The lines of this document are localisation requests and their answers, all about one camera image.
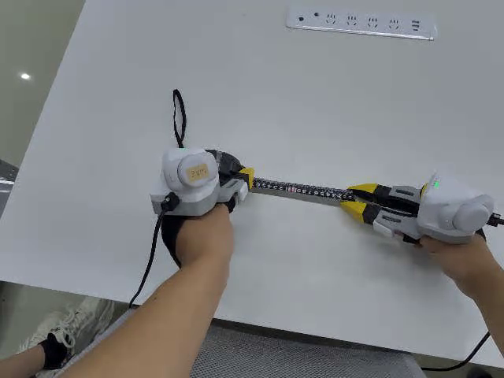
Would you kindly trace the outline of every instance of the label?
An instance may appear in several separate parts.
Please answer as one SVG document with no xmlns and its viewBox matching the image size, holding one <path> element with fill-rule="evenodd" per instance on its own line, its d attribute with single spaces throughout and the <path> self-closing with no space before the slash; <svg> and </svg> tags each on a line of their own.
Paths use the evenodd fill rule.
<svg viewBox="0 0 504 378">
<path fill-rule="evenodd" d="M 186 169 L 186 175 L 189 178 L 190 183 L 206 179 L 209 176 L 208 167 L 206 164 L 195 165 L 194 167 Z"/>
</svg>

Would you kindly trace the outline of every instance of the wire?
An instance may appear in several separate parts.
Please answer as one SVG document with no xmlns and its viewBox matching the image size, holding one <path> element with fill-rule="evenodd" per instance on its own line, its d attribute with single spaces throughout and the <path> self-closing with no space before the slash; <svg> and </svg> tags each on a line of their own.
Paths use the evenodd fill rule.
<svg viewBox="0 0 504 378">
<path fill-rule="evenodd" d="M 157 217 L 156 227 L 154 227 L 154 234 L 152 236 L 152 246 L 150 247 L 149 261 L 147 262 L 147 267 L 145 268 L 142 281 L 140 281 L 139 289 L 136 291 L 135 295 L 133 295 L 132 300 L 129 301 L 128 307 L 130 309 L 133 307 L 133 302 L 135 301 L 136 297 L 138 297 L 139 294 L 142 292 L 143 285 L 145 285 L 147 277 L 149 276 L 150 268 L 152 267 L 152 262 L 154 261 L 154 255 L 156 254 L 156 242 L 158 240 L 159 229 L 161 228 L 161 224 L 163 223 L 163 217 L 165 216 L 165 214 L 166 210 L 162 210 L 159 213 L 159 217 Z"/>
<path fill-rule="evenodd" d="M 467 356 L 467 358 L 464 361 L 461 361 L 456 365 L 448 366 L 447 368 L 421 368 L 421 369 L 425 372 L 450 372 L 451 370 L 459 369 L 462 366 L 467 365 L 469 361 L 471 361 L 471 359 L 475 356 L 476 353 L 478 353 L 478 351 L 481 349 L 483 344 L 485 344 L 485 342 L 488 340 L 489 337 L 490 332 L 485 333 L 485 336 L 483 336 L 480 342 L 477 343 L 477 345 L 474 347 L 469 356 Z"/>
<path fill-rule="evenodd" d="M 176 103 L 180 105 L 180 113 L 182 114 L 182 125 L 180 126 L 180 135 L 179 130 L 176 124 Z M 178 89 L 173 90 L 173 131 L 175 132 L 176 143 L 179 148 L 183 148 L 183 139 L 186 136 L 186 126 L 187 126 L 187 116 L 186 116 L 186 107 L 183 104 L 182 94 Z"/>
</svg>

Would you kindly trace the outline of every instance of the hand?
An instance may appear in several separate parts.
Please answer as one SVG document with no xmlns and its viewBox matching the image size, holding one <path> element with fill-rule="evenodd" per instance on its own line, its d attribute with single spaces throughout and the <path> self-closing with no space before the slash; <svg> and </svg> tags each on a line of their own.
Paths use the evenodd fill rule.
<svg viewBox="0 0 504 378">
<path fill-rule="evenodd" d="M 469 244 L 446 244 L 427 236 L 421 239 L 421 244 L 458 288 L 474 300 L 504 274 L 479 235 L 474 235 Z"/>
<path fill-rule="evenodd" d="M 233 252 L 233 228 L 229 210 L 218 204 L 202 217 L 185 220 L 176 237 L 176 255 L 182 266 L 199 258 L 229 261 Z"/>
</svg>

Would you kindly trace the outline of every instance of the power strip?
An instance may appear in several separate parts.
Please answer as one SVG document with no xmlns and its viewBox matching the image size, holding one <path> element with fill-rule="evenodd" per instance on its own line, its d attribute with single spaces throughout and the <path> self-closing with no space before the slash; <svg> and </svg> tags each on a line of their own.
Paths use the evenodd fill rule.
<svg viewBox="0 0 504 378">
<path fill-rule="evenodd" d="M 316 6 L 291 6 L 287 26 L 323 32 L 342 32 L 432 41 L 437 28 L 432 17 L 397 13 L 363 13 Z"/>
</svg>

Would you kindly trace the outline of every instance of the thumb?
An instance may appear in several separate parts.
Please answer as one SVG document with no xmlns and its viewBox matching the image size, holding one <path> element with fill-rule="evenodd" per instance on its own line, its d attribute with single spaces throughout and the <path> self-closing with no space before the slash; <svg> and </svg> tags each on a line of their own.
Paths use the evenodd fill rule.
<svg viewBox="0 0 504 378">
<path fill-rule="evenodd" d="M 427 248 L 430 252 L 437 252 L 438 250 L 446 246 L 445 243 L 433 239 L 429 236 L 422 236 L 420 239 L 420 244 Z"/>
</svg>

